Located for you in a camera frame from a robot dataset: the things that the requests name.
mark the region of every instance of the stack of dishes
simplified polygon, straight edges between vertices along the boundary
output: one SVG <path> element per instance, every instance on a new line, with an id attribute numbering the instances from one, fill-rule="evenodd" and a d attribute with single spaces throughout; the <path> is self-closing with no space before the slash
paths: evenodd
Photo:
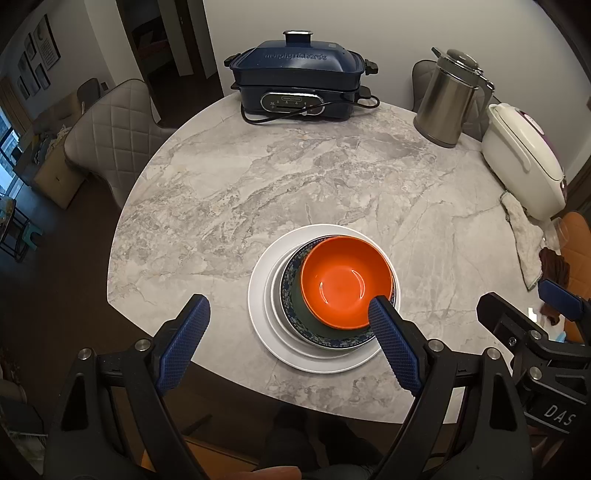
<path id="1" fill-rule="evenodd" d="M 248 309 L 257 335 L 278 359 L 307 372 L 337 373 L 379 352 L 367 309 L 381 294 L 400 307 L 396 272 L 376 243 L 340 225 L 307 225 L 261 255 Z"/>

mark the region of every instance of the hand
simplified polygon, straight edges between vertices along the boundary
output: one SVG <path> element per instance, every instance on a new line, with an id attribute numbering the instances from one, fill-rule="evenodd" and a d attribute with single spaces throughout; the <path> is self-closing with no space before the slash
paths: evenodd
<path id="1" fill-rule="evenodd" d="M 273 466 L 254 472 L 229 473 L 219 480 L 301 480 L 301 472 L 296 466 Z"/>

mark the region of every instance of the black pants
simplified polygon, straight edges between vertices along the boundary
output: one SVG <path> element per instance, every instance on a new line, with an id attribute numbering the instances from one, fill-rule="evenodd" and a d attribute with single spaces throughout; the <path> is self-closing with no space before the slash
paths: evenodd
<path id="1" fill-rule="evenodd" d="M 265 440 L 265 449 L 257 469 L 294 465 L 302 472 L 320 468 L 316 452 L 308 440 L 302 421 L 275 422 Z M 382 454 L 367 440 L 357 437 L 344 421 L 327 418 L 319 424 L 319 440 L 326 448 L 330 465 L 359 465 L 371 467 L 379 464 Z"/>

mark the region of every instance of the plastic stool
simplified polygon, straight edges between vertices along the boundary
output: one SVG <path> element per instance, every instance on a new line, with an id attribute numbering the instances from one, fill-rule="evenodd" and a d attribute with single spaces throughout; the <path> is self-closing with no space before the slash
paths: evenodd
<path id="1" fill-rule="evenodd" d="M 37 233 L 38 235 L 43 235 L 43 230 L 41 230 L 37 225 L 33 225 L 31 222 L 27 222 L 25 229 L 22 232 L 22 241 L 25 242 L 29 247 L 33 250 L 37 250 L 37 246 L 31 240 L 31 234 Z"/>

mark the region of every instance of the marble table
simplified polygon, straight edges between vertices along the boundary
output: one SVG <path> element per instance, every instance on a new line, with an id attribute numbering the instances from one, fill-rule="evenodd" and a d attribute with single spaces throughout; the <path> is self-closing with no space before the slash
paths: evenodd
<path id="1" fill-rule="evenodd" d="M 122 211 L 109 262 L 109 303 L 148 334 L 193 293 L 211 302 L 193 361 L 244 387 L 348 417 L 402 422 L 412 396 L 380 352 L 334 375 L 295 370 L 271 355 L 249 319 L 254 265 L 275 239 L 312 223 L 346 225 L 376 241 L 401 282 L 400 313 L 427 338 L 511 356 L 476 320 L 495 291 L 522 311 L 538 307 L 480 143 L 424 139 L 414 113 L 382 104 L 346 122 L 253 126 L 238 94 L 199 113 L 160 148 Z M 456 393 L 446 421 L 454 421 Z"/>

